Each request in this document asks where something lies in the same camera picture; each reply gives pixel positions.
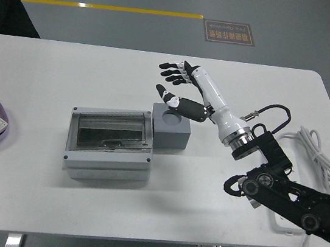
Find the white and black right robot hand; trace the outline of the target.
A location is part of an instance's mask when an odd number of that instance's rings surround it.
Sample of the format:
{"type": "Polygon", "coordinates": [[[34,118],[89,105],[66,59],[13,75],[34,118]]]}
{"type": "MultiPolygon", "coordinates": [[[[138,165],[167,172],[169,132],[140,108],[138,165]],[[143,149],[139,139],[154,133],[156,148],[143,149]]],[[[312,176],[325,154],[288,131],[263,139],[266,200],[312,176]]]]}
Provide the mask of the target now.
{"type": "Polygon", "coordinates": [[[192,84],[198,88],[203,99],[203,104],[197,103],[170,93],[161,84],[156,85],[160,97],[171,111],[197,122],[211,119],[218,127],[219,140],[232,150],[253,140],[246,121],[231,112],[205,69],[197,65],[191,66],[187,61],[166,62],[159,67],[163,70],[161,75],[167,82],[172,82],[174,85],[192,84]]]}

